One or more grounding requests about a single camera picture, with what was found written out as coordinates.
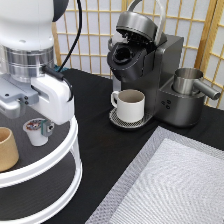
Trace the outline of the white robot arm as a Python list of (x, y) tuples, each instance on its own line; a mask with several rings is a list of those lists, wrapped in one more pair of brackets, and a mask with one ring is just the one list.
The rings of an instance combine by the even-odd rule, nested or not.
[(41, 134), (74, 116), (73, 93), (54, 70), (52, 24), (68, 0), (0, 0), (0, 112), (14, 119), (31, 107), (45, 117)]

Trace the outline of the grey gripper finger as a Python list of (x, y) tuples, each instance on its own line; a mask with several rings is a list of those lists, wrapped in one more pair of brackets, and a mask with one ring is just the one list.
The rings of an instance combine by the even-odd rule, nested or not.
[(43, 120), (41, 122), (41, 134), (43, 136), (51, 136), (54, 130), (54, 123), (50, 120)]

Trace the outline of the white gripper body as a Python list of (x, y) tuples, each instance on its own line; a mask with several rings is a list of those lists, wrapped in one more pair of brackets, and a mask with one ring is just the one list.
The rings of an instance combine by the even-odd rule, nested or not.
[(39, 101), (30, 105), (32, 109), (61, 125), (74, 116), (74, 100), (65, 81), (59, 81), (47, 74), (32, 77), (28, 82), (38, 92)]

